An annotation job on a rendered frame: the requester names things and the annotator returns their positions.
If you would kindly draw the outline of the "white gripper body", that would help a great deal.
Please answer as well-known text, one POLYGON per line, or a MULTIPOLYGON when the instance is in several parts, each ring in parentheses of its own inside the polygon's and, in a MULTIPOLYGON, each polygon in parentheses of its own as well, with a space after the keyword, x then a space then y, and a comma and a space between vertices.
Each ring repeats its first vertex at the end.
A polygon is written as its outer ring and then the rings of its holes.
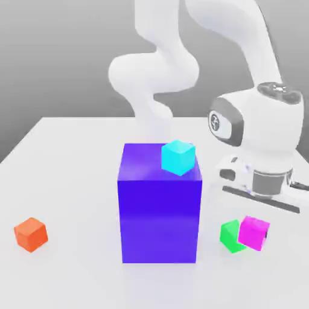
POLYGON ((262 220, 298 220, 301 218, 301 210, 295 205, 254 197, 228 185, 222 186, 221 206, 243 216, 249 215, 262 220))

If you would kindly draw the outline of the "small magenta cube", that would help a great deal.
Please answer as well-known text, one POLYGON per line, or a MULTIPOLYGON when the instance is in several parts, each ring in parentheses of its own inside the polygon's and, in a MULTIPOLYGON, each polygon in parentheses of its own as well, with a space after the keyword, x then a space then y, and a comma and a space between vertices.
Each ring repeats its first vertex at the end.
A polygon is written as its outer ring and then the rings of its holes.
POLYGON ((269 222, 245 216, 240 223, 238 242, 260 252, 267 238, 269 227, 269 222))

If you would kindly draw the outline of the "small green cube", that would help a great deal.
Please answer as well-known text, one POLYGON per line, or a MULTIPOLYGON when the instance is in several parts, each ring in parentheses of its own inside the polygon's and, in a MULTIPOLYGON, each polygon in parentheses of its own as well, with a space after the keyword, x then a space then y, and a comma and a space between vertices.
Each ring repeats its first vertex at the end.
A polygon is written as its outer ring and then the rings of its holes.
POLYGON ((238 242, 240 222, 232 220, 222 224, 220 229, 220 242, 230 251, 237 253, 246 249, 246 246, 238 242))

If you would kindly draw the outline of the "small cyan cube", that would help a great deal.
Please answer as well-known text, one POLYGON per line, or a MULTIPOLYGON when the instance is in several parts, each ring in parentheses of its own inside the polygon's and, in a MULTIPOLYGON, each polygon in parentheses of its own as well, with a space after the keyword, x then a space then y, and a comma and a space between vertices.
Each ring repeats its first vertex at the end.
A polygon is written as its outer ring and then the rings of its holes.
POLYGON ((178 176, 192 170, 195 166, 196 146, 174 140, 161 148, 161 168, 178 176))

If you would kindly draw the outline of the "small orange cube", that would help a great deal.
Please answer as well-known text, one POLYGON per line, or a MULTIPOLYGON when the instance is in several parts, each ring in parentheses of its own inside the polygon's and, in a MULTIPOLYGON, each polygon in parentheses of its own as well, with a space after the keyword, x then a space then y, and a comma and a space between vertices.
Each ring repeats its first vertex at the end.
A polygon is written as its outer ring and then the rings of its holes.
POLYGON ((15 226, 14 234, 18 245, 28 252, 34 252, 48 241, 45 224, 33 217, 15 226))

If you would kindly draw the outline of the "large blue box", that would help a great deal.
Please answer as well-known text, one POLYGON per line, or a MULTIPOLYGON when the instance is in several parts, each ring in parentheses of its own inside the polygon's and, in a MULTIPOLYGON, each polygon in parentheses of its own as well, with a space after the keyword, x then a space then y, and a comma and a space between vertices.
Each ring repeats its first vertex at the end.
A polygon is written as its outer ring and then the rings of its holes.
POLYGON ((194 263, 202 175, 194 150, 178 154, 194 165, 178 176, 161 167, 163 144, 126 143, 118 173, 124 263, 194 263))

